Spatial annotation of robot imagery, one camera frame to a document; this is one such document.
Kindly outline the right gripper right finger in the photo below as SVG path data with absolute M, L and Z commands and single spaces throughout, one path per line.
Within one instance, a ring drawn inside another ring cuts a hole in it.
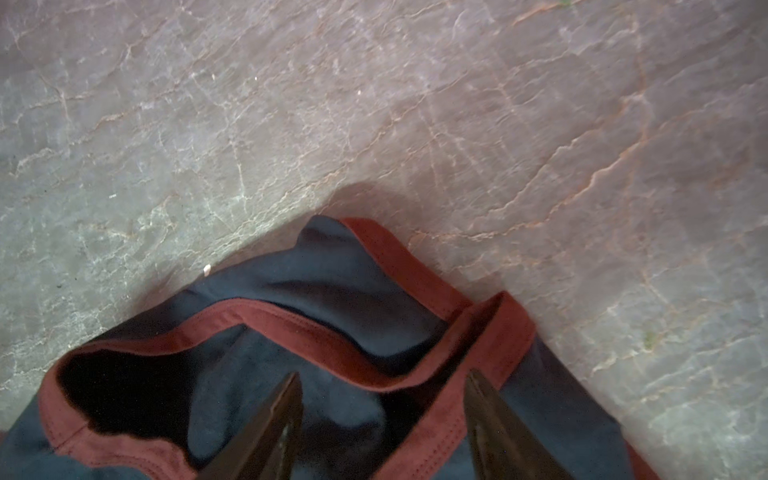
M 572 479 L 477 369 L 467 375 L 463 406 L 476 478 Z

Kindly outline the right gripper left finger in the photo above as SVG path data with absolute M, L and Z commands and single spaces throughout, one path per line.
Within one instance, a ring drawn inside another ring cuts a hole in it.
M 205 467 L 198 480 L 285 480 L 299 450 L 302 384 L 292 372 L 273 389 L 257 413 Z

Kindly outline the navy tank top red trim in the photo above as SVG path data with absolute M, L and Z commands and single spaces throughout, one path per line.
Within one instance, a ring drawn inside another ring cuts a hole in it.
M 574 479 L 651 479 L 508 293 L 473 302 L 378 223 L 316 216 L 61 357 L 1 437 L 5 479 L 197 479 L 292 372 L 288 479 L 475 479 L 479 370 Z

